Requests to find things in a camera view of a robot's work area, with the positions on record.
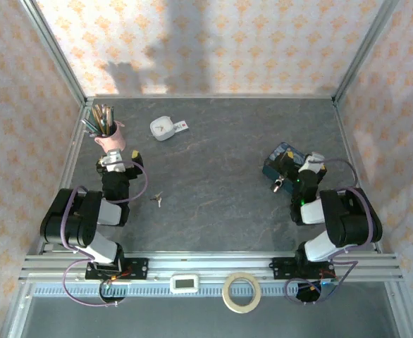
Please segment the aluminium frame post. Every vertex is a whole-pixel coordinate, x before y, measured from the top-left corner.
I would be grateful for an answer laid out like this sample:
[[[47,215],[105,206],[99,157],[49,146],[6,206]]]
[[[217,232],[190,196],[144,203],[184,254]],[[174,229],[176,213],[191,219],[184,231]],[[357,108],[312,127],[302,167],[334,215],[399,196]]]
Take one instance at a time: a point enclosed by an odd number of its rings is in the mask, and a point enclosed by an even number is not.
[[[358,70],[365,62],[372,47],[386,26],[386,23],[391,18],[399,1],[400,0],[383,0],[381,7],[379,8],[372,24],[362,40],[362,43],[359,45],[354,58],[347,68],[341,83],[339,84],[335,94],[331,97],[335,107],[338,107],[340,102],[344,99],[346,91],[357,76]]]
[[[19,0],[32,26],[34,27],[41,43],[43,44],[46,51],[49,53],[51,59],[53,60],[56,69],[59,71],[64,82],[68,86],[70,93],[73,95],[75,100],[84,106],[87,97],[78,82],[75,73],[73,72],[67,58],[65,57],[54,33],[51,31],[44,14],[39,8],[37,0]]]

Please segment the white digital timer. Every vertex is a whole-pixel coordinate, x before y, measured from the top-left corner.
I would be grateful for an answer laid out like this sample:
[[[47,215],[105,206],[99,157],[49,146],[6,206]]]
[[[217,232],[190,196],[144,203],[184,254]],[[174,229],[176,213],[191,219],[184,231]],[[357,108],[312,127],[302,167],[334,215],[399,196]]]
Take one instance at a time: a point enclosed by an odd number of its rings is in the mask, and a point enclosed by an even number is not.
[[[199,291],[199,276],[177,274],[170,278],[170,291],[173,294],[195,294]]]

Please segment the teal metal box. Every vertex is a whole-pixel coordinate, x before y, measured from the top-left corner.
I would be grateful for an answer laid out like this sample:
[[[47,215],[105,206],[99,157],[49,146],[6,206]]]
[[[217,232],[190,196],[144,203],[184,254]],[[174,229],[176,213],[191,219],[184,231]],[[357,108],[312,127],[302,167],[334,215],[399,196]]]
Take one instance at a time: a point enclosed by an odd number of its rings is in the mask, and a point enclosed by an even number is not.
[[[298,170],[304,165],[305,155],[286,142],[280,143],[265,159],[262,173],[280,189],[292,194]]]

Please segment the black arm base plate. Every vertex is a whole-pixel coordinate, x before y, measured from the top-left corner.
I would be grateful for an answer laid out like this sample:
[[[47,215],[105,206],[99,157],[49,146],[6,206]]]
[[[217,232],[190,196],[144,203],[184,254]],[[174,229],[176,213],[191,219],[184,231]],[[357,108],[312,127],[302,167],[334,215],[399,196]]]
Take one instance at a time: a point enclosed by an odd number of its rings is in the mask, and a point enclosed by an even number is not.
[[[122,258],[113,263],[88,263],[86,280],[146,280],[148,258]]]
[[[328,262],[306,261],[302,263],[294,257],[272,258],[269,268],[272,269],[275,280],[288,280],[291,278],[322,280],[336,277],[333,265]]]

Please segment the pink cup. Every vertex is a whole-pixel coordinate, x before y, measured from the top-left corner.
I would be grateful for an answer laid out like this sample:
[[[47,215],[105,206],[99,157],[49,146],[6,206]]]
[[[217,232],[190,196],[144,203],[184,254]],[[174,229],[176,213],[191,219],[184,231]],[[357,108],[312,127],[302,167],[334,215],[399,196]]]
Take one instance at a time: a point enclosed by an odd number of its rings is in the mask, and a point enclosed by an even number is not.
[[[115,120],[115,132],[108,137],[95,137],[94,141],[100,145],[105,153],[111,150],[120,150],[123,151],[126,146],[126,142],[121,133],[121,127],[124,127],[124,124]]]

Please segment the roll of masking tape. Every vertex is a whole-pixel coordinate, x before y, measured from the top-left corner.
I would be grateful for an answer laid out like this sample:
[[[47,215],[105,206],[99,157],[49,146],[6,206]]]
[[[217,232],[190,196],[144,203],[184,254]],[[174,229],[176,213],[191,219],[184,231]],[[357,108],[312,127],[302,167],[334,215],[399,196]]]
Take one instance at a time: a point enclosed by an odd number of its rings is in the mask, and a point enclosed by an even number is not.
[[[252,300],[246,305],[238,305],[231,299],[230,288],[236,280],[244,280],[252,287],[252,290],[253,290]],[[256,279],[256,277],[249,273],[244,273],[244,272],[233,273],[227,276],[223,284],[222,299],[226,307],[232,312],[238,313],[238,314],[250,313],[259,305],[261,301],[260,284],[258,280]]]

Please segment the aluminium mounting rail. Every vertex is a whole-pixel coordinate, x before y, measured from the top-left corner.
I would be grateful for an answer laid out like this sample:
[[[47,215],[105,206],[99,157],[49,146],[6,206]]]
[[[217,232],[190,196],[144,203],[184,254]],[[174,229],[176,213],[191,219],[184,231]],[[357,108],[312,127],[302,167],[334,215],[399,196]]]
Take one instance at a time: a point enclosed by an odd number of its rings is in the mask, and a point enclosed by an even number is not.
[[[175,274],[196,274],[200,281],[222,282],[233,273],[245,272],[260,282],[273,279],[269,264],[275,257],[293,257],[289,251],[213,251],[213,252],[134,252],[127,258],[148,258],[148,282],[167,282]],[[45,252],[42,255],[28,255],[19,274],[20,280],[33,282],[58,282],[63,272],[73,262],[81,259],[80,254],[70,251]],[[357,266],[345,279],[347,282],[398,282],[403,280],[400,263],[395,254],[375,251],[354,251],[334,259],[335,274],[342,277],[351,261]]]

